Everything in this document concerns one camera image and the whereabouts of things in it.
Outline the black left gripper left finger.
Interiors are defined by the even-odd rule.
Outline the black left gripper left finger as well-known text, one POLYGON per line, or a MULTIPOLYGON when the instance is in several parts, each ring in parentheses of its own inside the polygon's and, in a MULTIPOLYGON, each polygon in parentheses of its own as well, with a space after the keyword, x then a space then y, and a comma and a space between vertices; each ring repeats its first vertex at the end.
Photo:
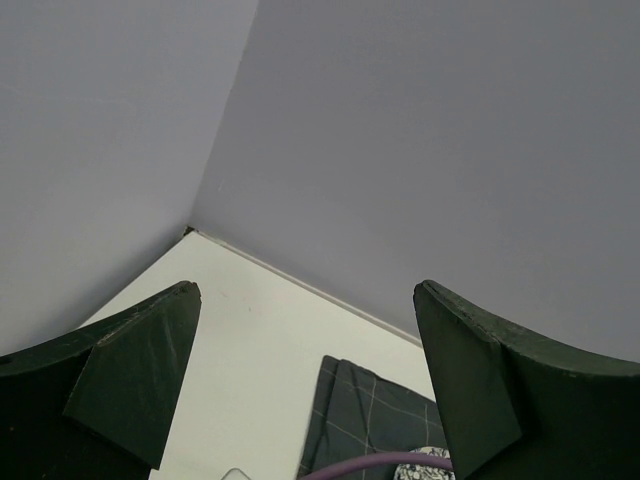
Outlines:
POLYGON ((159 469, 201 292, 178 282, 1 358, 4 479, 147 479, 159 469))

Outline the dark grey checked cloth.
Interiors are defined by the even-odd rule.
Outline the dark grey checked cloth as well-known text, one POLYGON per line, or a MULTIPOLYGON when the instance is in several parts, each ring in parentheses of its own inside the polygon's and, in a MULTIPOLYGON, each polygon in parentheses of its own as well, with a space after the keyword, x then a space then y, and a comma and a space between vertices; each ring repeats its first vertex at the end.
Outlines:
POLYGON ((348 360, 325 356, 297 476, 363 455, 449 451, 436 403, 348 360))

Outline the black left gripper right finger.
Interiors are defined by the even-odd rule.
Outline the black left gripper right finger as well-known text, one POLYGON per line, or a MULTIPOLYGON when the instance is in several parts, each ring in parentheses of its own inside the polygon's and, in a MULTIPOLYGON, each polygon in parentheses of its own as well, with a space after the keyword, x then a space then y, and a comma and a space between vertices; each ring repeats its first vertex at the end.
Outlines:
POLYGON ((639 366, 548 338, 426 280, 413 302, 460 479, 635 479, 639 366))

